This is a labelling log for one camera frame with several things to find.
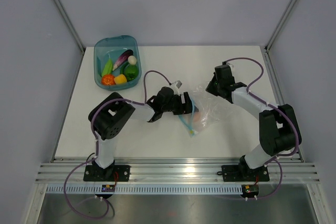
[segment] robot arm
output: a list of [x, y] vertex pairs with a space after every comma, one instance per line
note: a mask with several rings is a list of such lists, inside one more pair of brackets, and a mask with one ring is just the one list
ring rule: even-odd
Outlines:
[[[239, 160], [238, 167], [243, 176], [252, 174], [275, 155], [295, 147], [295, 135], [289, 123], [277, 111], [249, 95], [244, 83], [236, 83], [231, 67], [226, 62], [215, 67], [214, 76], [206, 91], [242, 107], [259, 120], [260, 144]], [[288, 104], [272, 105], [292, 121], [301, 144], [301, 135], [293, 108]]]
[[[116, 101], [104, 106], [93, 122], [93, 128], [99, 134], [97, 143], [99, 154], [93, 165], [97, 165], [102, 169], [107, 169], [110, 166], [113, 168], [114, 141], [110, 139], [117, 137], [129, 119], [151, 123], [159, 120], [164, 112], [173, 112], [174, 115], [190, 114], [192, 102], [188, 93], [177, 94], [177, 90], [181, 85], [182, 83], [177, 81], [169, 87], [163, 87], [157, 95], [148, 99], [145, 105]], [[93, 116], [100, 107], [114, 99], [123, 100], [123, 97], [116, 92], [110, 94], [90, 112], [89, 121], [92, 121]]]
[[[111, 167], [113, 169], [113, 141], [109, 140], [118, 135], [128, 119], [155, 122], [161, 118], [164, 112], [173, 112], [174, 115], [191, 113], [190, 97], [187, 92], [179, 94], [178, 88], [180, 86], [181, 83], [178, 81], [171, 84], [170, 87], [163, 87], [145, 105], [120, 101], [104, 106], [93, 122], [94, 130], [100, 135], [98, 139], [99, 155], [93, 165], [104, 170], [104, 173]], [[289, 123], [276, 110], [248, 94], [244, 83], [236, 83], [231, 68], [226, 62], [215, 67], [214, 76], [206, 91], [242, 107], [259, 120], [260, 144], [239, 160], [238, 168], [243, 178], [259, 172], [260, 168], [272, 157], [295, 147], [296, 138]], [[122, 99], [122, 96], [118, 93], [112, 93], [108, 96], [91, 111], [89, 121], [92, 121], [93, 115], [102, 105], [113, 99]], [[288, 104], [272, 105], [291, 120], [298, 132], [299, 144], [301, 144], [301, 135], [293, 108]]]

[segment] red wire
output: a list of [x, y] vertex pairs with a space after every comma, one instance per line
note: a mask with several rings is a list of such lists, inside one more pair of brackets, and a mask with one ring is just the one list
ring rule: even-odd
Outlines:
[[119, 179], [119, 175], [118, 175], [117, 172], [114, 172], [113, 176], [114, 176], [114, 189], [115, 189], [116, 186], [117, 186], [117, 181]]
[[253, 184], [254, 186], [259, 182], [259, 176], [256, 177], [256, 182]]

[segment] teal plastic container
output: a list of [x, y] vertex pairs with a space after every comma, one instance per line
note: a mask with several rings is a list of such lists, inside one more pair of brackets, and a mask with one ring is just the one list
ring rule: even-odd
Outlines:
[[[129, 89], [138, 84], [141, 77], [141, 63], [140, 63], [138, 45], [136, 43], [137, 41], [132, 36], [128, 35], [122, 35], [120, 37], [114, 37], [114, 38], [106, 38], [96, 43], [95, 52], [93, 55], [94, 75], [95, 75], [95, 82], [99, 87], [101, 87], [102, 89], [115, 91], [115, 90]], [[138, 76], [134, 80], [120, 85], [106, 86], [101, 84], [101, 77], [102, 77], [101, 73], [103, 72], [107, 61], [111, 58], [114, 64], [116, 60], [119, 58], [119, 56], [121, 56], [121, 54], [128, 49], [133, 50], [134, 53], [133, 55], [136, 57], [137, 60], [136, 66], [139, 69]], [[119, 66], [115, 71], [112, 72], [112, 74], [115, 77], [120, 74], [120, 68], [121, 66]]]

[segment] toy green pepper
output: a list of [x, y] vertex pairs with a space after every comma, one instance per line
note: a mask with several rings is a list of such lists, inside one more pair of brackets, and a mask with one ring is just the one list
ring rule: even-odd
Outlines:
[[139, 75], [139, 69], [136, 65], [130, 65], [127, 62], [120, 69], [120, 73], [126, 76], [127, 81], [132, 81]]

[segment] toy orange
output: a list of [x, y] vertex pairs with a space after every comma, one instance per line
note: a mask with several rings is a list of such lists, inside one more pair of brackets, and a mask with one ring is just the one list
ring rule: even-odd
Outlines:
[[105, 74], [101, 78], [101, 84], [106, 86], [115, 85], [114, 76], [112, 74]]

